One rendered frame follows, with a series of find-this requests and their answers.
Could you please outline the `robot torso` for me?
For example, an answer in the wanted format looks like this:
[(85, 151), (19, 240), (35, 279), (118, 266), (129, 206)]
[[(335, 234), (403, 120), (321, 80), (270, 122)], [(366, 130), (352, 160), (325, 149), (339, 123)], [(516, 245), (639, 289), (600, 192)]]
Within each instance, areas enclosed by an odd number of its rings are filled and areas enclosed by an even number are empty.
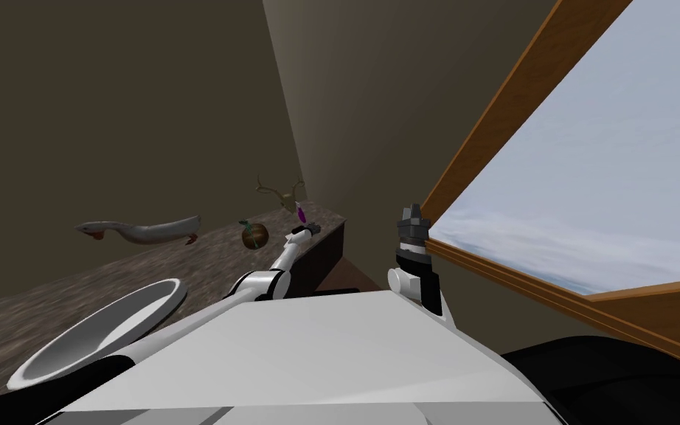
[(38, 425), (568, 425), (500, 355), (392, 291), (249, 302)]

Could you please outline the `wooden framed window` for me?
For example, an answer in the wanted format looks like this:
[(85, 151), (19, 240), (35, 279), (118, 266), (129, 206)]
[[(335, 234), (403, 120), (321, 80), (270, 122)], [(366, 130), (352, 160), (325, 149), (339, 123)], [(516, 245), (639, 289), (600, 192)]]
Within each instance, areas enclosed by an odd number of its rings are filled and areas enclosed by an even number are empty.
[(680, 359), (680, 0), (555, 0), (423, 212), (434, 254)]

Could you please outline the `white bowl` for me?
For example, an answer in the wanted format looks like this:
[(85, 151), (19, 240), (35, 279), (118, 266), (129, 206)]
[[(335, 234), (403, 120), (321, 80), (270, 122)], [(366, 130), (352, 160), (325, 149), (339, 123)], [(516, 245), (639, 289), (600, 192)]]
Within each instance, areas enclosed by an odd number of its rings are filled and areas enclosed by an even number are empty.
[(151, 333), (184, 302), (187, 287), (164, 279), (103, 306), (44, 345), (11, 375), (8, 390), (55, 380)]

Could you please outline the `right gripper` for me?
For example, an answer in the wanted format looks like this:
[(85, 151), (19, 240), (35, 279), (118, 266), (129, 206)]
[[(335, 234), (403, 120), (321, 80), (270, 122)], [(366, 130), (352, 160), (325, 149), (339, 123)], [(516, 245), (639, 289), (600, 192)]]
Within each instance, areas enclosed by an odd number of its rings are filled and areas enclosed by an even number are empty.
[(397, 227), (398, 236), (401, 240), (407, 238), (427, 241), (431, 221), (423, 217), (419, 204), (411, 204), (409, 207), (403, 208), (402, 219), (397, 222)]

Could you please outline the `white goose figure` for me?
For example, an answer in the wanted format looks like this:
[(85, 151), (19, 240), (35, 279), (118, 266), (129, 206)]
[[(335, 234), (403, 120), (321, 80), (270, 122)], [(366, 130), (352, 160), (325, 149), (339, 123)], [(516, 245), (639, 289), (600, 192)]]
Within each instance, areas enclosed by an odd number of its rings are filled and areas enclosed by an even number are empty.
[(95, 240), (105, 238), (109, 230), (117, 232), (123, 239), (139, 245), (156, 245), (187, 238), (186, 245), (195, 243), (201, 227), (201, 215), (154, 225), (133, 225), (118, 221), (89, 221), (74, 228)]

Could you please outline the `brown ball with green ribbon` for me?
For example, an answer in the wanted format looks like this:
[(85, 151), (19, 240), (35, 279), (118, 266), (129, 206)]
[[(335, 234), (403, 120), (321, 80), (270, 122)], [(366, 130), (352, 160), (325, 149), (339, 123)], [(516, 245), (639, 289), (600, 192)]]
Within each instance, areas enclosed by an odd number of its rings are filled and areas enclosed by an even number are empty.
[(243, 226), (241, 239), (247, 249), (256, 250), (266, 246), (270, 236), (265, 224), (251, 223), (248, 220), (240, 220), (238, 223)]

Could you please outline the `tan deer antlers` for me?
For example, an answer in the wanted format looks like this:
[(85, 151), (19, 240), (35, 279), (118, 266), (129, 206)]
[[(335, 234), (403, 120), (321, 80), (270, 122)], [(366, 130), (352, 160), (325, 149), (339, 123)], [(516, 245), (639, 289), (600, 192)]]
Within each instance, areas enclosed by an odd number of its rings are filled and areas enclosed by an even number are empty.
[(305, 182), (303, 181), (302, 178), (298, 178), (297, 182), (292, 184), (291, 186), (291, 191), (289, 193), (281, 193), (280, 191), (272, 188), (272, 187), (267, 187), (265, 186), (261, 181), (260, 181), (260, 175), (257, 174), (257, 186), (255, 190), (258, 193), (272, 193), (274, 194), (278, 200), (280, 201), (280, 204), (283, 208), (285, 208), (287, 211), (289, 211), (292, 214), (297, 214), (297, 210), (299, 207), (299, 203), (296, 198), (296, 192), (297, 189), (300, 187), (304, 187)]

